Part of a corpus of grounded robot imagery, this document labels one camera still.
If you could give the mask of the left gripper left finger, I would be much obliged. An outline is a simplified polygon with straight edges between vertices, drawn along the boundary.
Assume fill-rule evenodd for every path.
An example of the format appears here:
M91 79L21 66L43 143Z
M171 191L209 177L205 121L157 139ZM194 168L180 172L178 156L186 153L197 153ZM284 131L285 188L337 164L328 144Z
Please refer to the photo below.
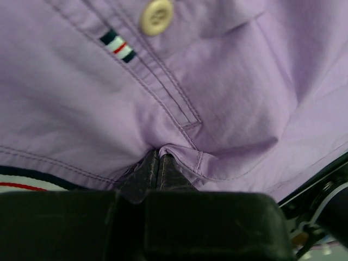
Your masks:
M1 260L144 260L141 201L157 182L150 152L110 191L1 168Z

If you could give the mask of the purple trousers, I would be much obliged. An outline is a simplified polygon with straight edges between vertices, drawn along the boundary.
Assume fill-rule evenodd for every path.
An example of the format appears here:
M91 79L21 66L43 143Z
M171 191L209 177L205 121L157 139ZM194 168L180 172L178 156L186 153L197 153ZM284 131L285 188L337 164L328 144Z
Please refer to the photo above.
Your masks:
M347 152L347 1L1 1L1 192L115 189L151 150L282 200Z

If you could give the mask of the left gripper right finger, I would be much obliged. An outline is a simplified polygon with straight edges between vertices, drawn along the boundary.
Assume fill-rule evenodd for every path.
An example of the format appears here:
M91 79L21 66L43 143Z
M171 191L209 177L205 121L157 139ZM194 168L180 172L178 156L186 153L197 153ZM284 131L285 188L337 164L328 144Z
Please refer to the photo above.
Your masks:
M170 155L144 200L148 260L294 260L284 216L268 195L196 191Z

